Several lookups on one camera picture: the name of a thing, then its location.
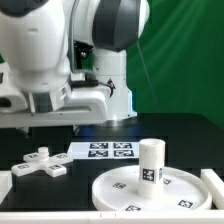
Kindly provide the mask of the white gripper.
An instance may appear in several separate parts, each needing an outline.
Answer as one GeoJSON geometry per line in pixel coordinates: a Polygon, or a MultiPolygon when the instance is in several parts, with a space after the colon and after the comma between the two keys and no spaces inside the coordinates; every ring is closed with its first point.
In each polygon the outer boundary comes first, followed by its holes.
{"type": "Polygon", "coordinates": [[[58,92],[0,92],[0,128],[100,124],[107,120],[108,87],[73,88],[58,92]]]}

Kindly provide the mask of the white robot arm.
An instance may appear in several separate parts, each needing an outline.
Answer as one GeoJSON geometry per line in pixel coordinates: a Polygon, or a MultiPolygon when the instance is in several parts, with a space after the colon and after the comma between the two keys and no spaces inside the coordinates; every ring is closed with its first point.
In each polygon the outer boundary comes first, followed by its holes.
{"type": "Polygon", "coordinates": [[[0,0],[0,128],[134,117],[126,50],[149,15],[147,0],[0,0]]]}

